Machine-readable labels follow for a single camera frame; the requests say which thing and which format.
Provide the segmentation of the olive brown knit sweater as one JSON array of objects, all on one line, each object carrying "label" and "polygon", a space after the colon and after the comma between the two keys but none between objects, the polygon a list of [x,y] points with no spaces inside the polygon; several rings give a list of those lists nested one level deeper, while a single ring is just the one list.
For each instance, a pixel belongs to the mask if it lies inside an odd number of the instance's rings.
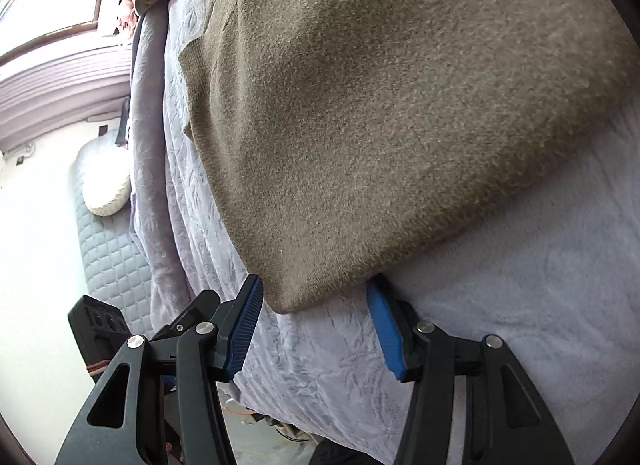
[{"label": "olive brown knit sweater", "polygon": [[625,0],[214,0],[180,56],[246,269],[308,308],[457,233],[639,75]]}]

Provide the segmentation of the grey quilted headboard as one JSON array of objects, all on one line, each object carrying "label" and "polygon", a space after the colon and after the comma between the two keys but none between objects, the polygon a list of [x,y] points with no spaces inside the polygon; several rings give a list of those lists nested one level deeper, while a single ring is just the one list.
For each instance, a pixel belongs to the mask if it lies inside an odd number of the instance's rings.
[{"label": "grey quilted headboard", "polygon": [[86,206],[82,187],[99,178],[93,170],[115,151],[110,131],[81,147],[70,170],[82,266],[87,294],[122,311],[132,333],[150,336],[151,270],[130,234],[130,204],[100,217]]}]

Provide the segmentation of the lavender embossed bed blanket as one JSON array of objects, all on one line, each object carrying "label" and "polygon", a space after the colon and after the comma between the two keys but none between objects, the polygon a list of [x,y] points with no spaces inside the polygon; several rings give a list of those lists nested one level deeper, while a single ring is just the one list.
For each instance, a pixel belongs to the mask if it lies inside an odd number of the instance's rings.
[{"label": "lavender embossed bed blanket", "polygon": [[[151,323],[198,287],[231,298],[246,271],[183,133],[178,56],[209,0],[170,0],[143,25],[134,103],[134,227],[152,269]],[[639,98],[543,185],[390,272],[420,315],[454,336],[503,337],[579,464],[593,462],[639,391]],[[410,386],[386,369],[361,287],[278,315],[265,309],[232,386],[241,403],[392,463]]]}]

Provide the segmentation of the white round cushion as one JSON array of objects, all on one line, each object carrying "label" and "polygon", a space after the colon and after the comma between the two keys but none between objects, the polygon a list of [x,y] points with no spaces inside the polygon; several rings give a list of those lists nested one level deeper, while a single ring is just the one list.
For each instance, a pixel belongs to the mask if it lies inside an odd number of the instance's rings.
[{"label": "white round cushion", "polygon": [[100,136],[82,149],[80,191],[85,206],[96,217],[111,217],[128,203],[131,193],[131,157],[128,148],[111,136]]}]

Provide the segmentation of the grey pleated curtain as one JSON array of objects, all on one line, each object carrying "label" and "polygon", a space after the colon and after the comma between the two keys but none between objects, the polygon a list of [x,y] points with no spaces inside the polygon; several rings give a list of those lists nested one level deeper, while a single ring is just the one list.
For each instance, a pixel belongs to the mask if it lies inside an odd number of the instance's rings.
[{"label": "grey pleated curtain", "polygon": [[77,121],[111,119],[129,95],[131,48],[99,47],[1,81],[1,151]]}]

